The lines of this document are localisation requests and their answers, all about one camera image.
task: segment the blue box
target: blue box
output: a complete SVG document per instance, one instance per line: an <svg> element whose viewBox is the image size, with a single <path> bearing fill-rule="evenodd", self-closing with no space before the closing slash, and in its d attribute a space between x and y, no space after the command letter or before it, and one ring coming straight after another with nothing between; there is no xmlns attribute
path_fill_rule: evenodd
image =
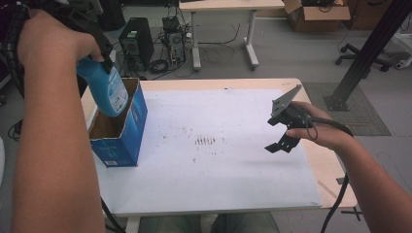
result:
<svg viewBox="0 0 412 233"><path fill-rule="evenodd" d="M91 148L106 167L137 165L148 108L138 79L123 79L129 95L117 117L96 112L89 128Z"/></svg>

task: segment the carpet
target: carpet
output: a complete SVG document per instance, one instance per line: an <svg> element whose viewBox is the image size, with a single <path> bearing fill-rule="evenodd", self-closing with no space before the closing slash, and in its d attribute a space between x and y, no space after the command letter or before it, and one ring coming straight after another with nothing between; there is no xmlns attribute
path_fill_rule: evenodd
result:
<svg viewBox="0 0 412 233"><path fill-rule="evenodd" d="M323 96L331 95L337 86L338 83L303 83L312 104L328 112L334 120L348 126L355 136L391 136L391 132L359 86L346 101L349 112L328 111Z"/></svg>

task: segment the hand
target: hand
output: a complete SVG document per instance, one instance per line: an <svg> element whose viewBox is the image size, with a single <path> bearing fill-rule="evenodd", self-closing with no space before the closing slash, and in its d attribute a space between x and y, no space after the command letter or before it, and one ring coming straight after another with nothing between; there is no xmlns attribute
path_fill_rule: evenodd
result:
<svg viewBox="0 0 412 233"><path fill-rule="evenodd" d="M41 10L30 10L31 19L21 30L17 54L23 65L39 58L52 61L60 57L79 61L87 55L102 60L94 38L86 33L70 30L58 20Z"/></svg>
<svg viewBox="0 0 412 233"><path fill-rule="evenodd" d="M305 102L292 102L294 105L304 108L311 117L320 117L331 119L331 117L321 109L305 103ZM314 123L314 128L307 130L306 128L290 129L287 135L293 138L307 139L315 142L316 144L329 148L331 150L339 150L347 147L347 142L351 142L354 139L347 133L328 124Z"/></svg>

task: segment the pants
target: pants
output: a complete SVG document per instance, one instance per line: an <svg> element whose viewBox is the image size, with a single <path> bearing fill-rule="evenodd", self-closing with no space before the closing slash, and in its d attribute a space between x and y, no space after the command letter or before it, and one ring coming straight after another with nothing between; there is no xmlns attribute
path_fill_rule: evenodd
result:
<svg viewBox="0 0 412 233"><path fill-rule="evenodd" d="M279 233L272 214L223 214L213 222L211 232L202 232L200 216L142 217L139 233Z"/></svg>

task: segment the table leg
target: table leg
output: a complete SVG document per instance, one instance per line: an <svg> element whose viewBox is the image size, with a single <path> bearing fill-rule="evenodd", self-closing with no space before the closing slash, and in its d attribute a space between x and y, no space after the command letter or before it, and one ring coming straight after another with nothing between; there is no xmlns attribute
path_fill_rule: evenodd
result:
<svg viewBox="0 0 412 233"><path fill-rule="evenodd" d="M126 233L138 233L140 225L139 216L130 216L127 218Z"/></svg>
<svg viewBox="0 0 412 233"><path fill-rule="evenodd" d="M254 35L256 16L257 16L257 10L252 10L251 17L249 19L248 38L244 38L246 50L248 52L249 58L251 59L252 70L255 70L255 68L258 67L258 58L257 58L257 55L255 54L254 47L252 46L252 37Z"/></svg>
<svg viewBox="0 0 412 233"><path fill-rule="evenodd" d="M199 71L201 68L199 45L197 44L196 24L194 22L194 15L196 12L191 12L191 37L193 39L193 46L191 48L191 57L193 57L193 69Z"/></svg>

